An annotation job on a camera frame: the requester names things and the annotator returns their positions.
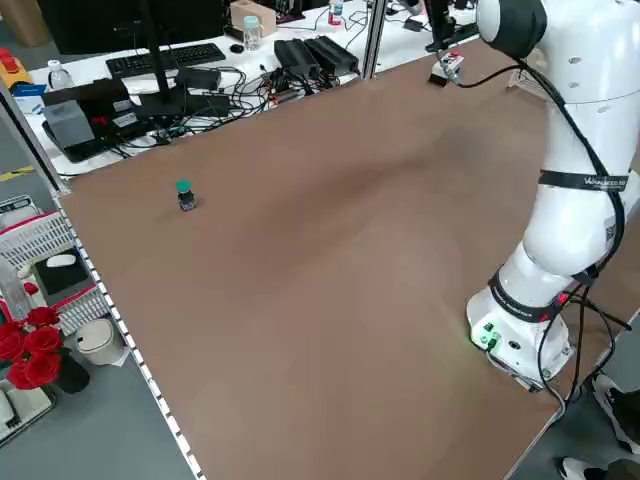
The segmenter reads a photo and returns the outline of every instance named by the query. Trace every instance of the white desk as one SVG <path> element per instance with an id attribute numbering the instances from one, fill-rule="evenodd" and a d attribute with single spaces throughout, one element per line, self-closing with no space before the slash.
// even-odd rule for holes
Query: white desk
<path id="1" fill-rule="evenodd" d="M 396 5 L 395 8 L 400 9 L 401 7 L 399 5 Z M 288 23 L 282 26 L 282 28 L 279 28 L 275 34 L 264 38 L 262 40 L 260 49 L 256 52 L 245 51 L 244 53 L 239 55 L 231 53 L 229 51 L 229 47 L 237 42 L 235 41 L 235 39 L 226 36 L 219 36 L 199 42 L 177 44 L 173 47 L 176 48 L 186 45 L 213 42 L 218 46 L 218 48 L 222 50 L 227 59 L 219 62 L 203 64 L 202 66 L 233 66 L 245 72 L 247 75 L 247 80 L 250 81 L 254 78 L 257 78 L 262 73 L 260 70 L 260 65 L 264 65 L 264 67 L 268 71 L 280 66 L 278 60 L 276 59 L 276 56 L 273 53 L 273 43 L 275 42 L 275 40 L 290 40 L 293 38 L 306 39 L 314 38 L 320 35 L 326 35 L 339 45 L 346 47 L 347 44 L 349 44 L 349 42 L 353 40 L 356 35 L 358 35 L 357 38 L 355 38 L 355 40 L 353 40 L 351 44 L 349 44 L 349 51 L 360 59 L 360 63 L 362 65 L 368 31 L 367 27 L 354 24 L 352 21 L 348 20 L 348 18 L 355 12 L 361 13 L 353 15 L 354 20 L 364 23 L 365 15 L 367 15 L 367 13 L 366 4 L 363 0 L 353 0 L 351 2 L 345 3 L 343 11 L 345 20 L 340 26 L 332 26 L 327 22 L 326 7 L 309 10 L 305 12 L 306 18 L 304 20 Z M 470 23 L 475 20 L 475 12 L 472 10 L 452 10 L 452 14 L 461 24 Z M 317 29 L 315 31 L 304 29 L 298 30 L 295 28 L 313 28 L 319 15 L 322 15 L 322 17 L 317 22 Z M 408 17 L 409 14 L 407 12 L 399 12 L 391 17 L 388 17 L 393 21 L 385 22 L 382 43 L 378 55 L 378 71 L 384 71 L 427 55 L 424 48 L 425 45 L 431 43 L 432 41 L 431 33 L 426 30 L 419 33 L 406 30 L 403 28 L 402 23 L 396 21 L 404 21 Z M 419 15 L 413 18 L 426 23 L 425 15 Z M 147 50 L 145 49 L 137 50 L 137 53 L 146 52 Z M 79 60 L 76 62 L 66 63 L 64 67 L 71 74 L 75 85 L 83 85 L 91 83 L 94 80 L 100 78 L 110 78 L 105 60 L 135 54 L 136 51 L 134 50 L 126 50 L 106 55 L 100 55 L 85 60 Z M 48 68 L 40 68 L 31 71 L 30 74 L 33 77 L 35 83 L 46 84 L 49 70 Z M 342 83 L 345 83 L 352 80 L 353 78 L 355 78 L 355 75 L 348 75 L 342 77 L 340 80 Z M 223 73 L 221 87 L 233 85 L 236 80 L 237 75 L 231 73 Z M 136 91 L 137 93 L 142 93 L 139 91 L 139 88 L 143 85 L 145 88 L 153 86 L 157 89 L 157 84 L 155 83 L 153 75 L 143 75 L 135 77 L 135 79 L 125 79 L 124 82 L 132 95 L 134 95 Z M 122 157 L 118 154 L 108 151 L 95 157 L 91 157 L 83 162 L 72 163 L 45 134 L 44 129 L 42 128 L 42 123 L 44 121 L 43 115 L 27 114 L 25 115 L 25 117 L 27 118 L 29 125 L 35 132 L 38 140 L 47 152 L 47 155 L 49 155 L 49 158 L 51 158 L 54 167 L 60 175 L 79 175 L 88 173 L 92 170 L 122 160 Z M 145 142 L 149 145 L 153 144 L 153 140 L 148 138 L 135 140 L 135 144 L 137 145 L 142 145 Z M 141 151 L 144 151 L 142 149 L 127 149 L 124 147 L 123 150 L 131 155 L 135 155 L 137 153 L 140 153 Z"/>

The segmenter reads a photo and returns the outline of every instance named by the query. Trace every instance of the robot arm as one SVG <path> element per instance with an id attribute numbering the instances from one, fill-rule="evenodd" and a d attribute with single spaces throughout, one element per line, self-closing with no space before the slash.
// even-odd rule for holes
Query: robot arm
<path id="1" fill-rule="evenodd" d="M 433 22 L 439 0 L 431 1 Z M 562 318 L 550 326 L 554 304 L 575 275 L 612 248 L 611 192 L 618 192 L 625 220 L 640 198 L 640 177 L 629 169 L 640 134 L 640 4 L 479 0 L 477 24 L 485 42 L 512 58 L 543 51 L 550 83 L 608 174 L 597 174 L 567 118 L 548 102 L 546 154 L 524 238 L 467 304 L 473 342 L 540 387 L 540 372 L 552 378 L 572 353 Z"/>

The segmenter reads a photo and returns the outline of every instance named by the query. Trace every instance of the water bottle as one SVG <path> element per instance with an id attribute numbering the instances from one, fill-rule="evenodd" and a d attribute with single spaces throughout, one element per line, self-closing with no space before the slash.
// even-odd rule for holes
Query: water bottle
<path id="1" fill-rule="evenodd" d="M 329 2 L 329 25 L 340 25 L 342 23 L 342 0 L 331 0 Z"/>
<path id="2" fill-rule="evenodd" d="M 244 17 L 244 48 L 253 52 L 260 47 L 260 19 L 254 15 Z"/>
<path id="3" fill-rule="evenodd" d="M 71 75 L 64 68 L 59 60 L 49 60 L 49 87 L 51 90 L 62 90 L 73 87 Z"/>
<path id="4" fill-rule="evenodd" d="M 14 320 L 27 318 L 31 310 L 29 296 L 18 278 L 18 272 L 3 256 L 0 256 L 0 292 Z"/>

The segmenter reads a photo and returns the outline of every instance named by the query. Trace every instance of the tabletop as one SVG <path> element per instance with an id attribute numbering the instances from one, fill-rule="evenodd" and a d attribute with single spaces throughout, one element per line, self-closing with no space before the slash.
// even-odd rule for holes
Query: tabletop
<path id="1" fill-rule="evenodd" d="M 399 5 L 395 5 L 396 10 L 400 10 Z M 287 23 L 280 26 L 278 31 L 262 40 L 261 46 L 256 52 L 244 52 L 240 55 L 236 55 L 229 52 L 229 47 L 237 43 L 233 38 L 228 36 L 215 37 L 209 40 L 200 42 L 189 42 L 173 45 L 173 47 L 181 47 L 187 45 L 196 45 L 201 43 L 213 42 L 222 52 L 226 55 L 226 60 L 208 64 L 199 65 L 201 67 L 222 67 L 232 66 L 236 67 L 246 73 L 247 78 L 257 78 L 261 73 L 260 65 L 263 65 L 267 70 L 275 69 L 280 64 L 273 53 L 273 43 L 276 40 L 288 40 L 292 38 L 314 38 L 319 35 L 327 35 L 333 39 L 339 45 L 343 47 L 349 46 L 349 51 L 357 56 L 362 62 L 364 56 L 364 49 L 367 38 L 367 29 L 363 28 L 364 20 L 367 15 L 370 16 L 371 11 L 367 14 L 366 2 L 363 0 L 352 0 L 345 2 L 344 4 L 344 21 L 340 26 L 332 26 L 327 22 L 327 7 L 317 8 L 305 12 L 305 19 L 295 22 Z M 459 23 L 465 24 L 475 20 L 474 10 L 453 10 L 452 14 L 457 18 Z M 384 71 L 389 68 L 401 65 L 403 63 L 415 60 L 426 55 L 424 50 L 425 45 L 431 43 L 432 36 L 427 30 L 423 32 L 412 32 L 402 27 L 401 21 L 408 18 L 408 12 L 399 12 L 394 16 L 387 18 L 385 22 L 383 39 L 380 48 L 380 54 L 378 57 L 378 69 Z M 426 22 L 426 15 L 419 15 L 412 17 L 421 22 Z M 146 49 L 128 50 L 122 52 L 115 52 L 107 55 L 99 55 L 92 58 L 78 60 L 75 62 L 69 62 L 64 65 L 65 69 L 69 71 L 71 77 L 76 85 L 83 85 L 91 83 L 94 80 L 100 78 L 109 78 L 109 71 L 106 67 L 105 60 L 109 58 L 125 57 L 129 55 L 135 55 L 137 53 L 146 53 Z M 29 72 L 35 83 L 47 83 L 47 76 L 49 74 L 48 68 L 40 68 Z M 175 74 L 175 71 L 169 71 L 169 76 Z M 341 82 L 345 83 L 356 78 L 356 75 L 346 75 L 341 77 Z M 222 75 L 221 86 L 225 87 L 231 85 L 236 81 L 233 74 Z M 132 79 L 125 79 L 125 85 L 129 91 L 135 94 L 141 88 L 145 90 L 157 89 L 157 83 L 153 75 L 142 75 Z M 42 128 L 42 122 L 44 121 L 43 115 L 26 114 L 25 115 L 29 125 L 35 132 L 38 140 L 43 145 L 45 152 L 52 160 L 53 166 L 56 171 L 64 175 L 78 175 L 90 172 L 97 168 L 110 165 L 122 160 L 122 156 L 114 152 L 104 152 L 100 155 L 91 157 L 83 162 L 73 163 L 70 162 L 67 157 L 57 148 L 57 146 L 49 139 Z M 153 145 L 151 139 L 136 139 L 136 145 Z M 123 147 L 130 155 L 136 155 L 141 152 L 141 149 L 127 149 Z"/>
<path id="2" fill-rule="evenodd" d="M 508 61 L 461 51 L 466 81 Z M 61 198 L 209 478 L 496 480 L 548 425 L 555 400 L 489 365 L 465 318 L 522 238 L 546 109 L 500 80 L 440 89 L 432 65 L 152 149 Z M 638 240 L 636 222 L 594 289 L 621 318 Z M 589 316 L 583 373 L 607 340 Z"/>

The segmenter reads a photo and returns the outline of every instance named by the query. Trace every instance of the keyboard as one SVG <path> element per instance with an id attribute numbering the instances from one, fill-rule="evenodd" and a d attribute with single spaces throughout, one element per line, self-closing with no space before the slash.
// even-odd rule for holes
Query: keyboard
<path id="1" fill-rule="evenodd" d="M 160 55 L 162 56 L 162 65 L 165 70 L 218 62 L 227 58 L 213 43 L 162 50 Z M 128 78 L 145 73 L 153 73 L 151 55 L 148 53 L 107 60 L 107 68 L 111 72 L 112 78 Z"/>

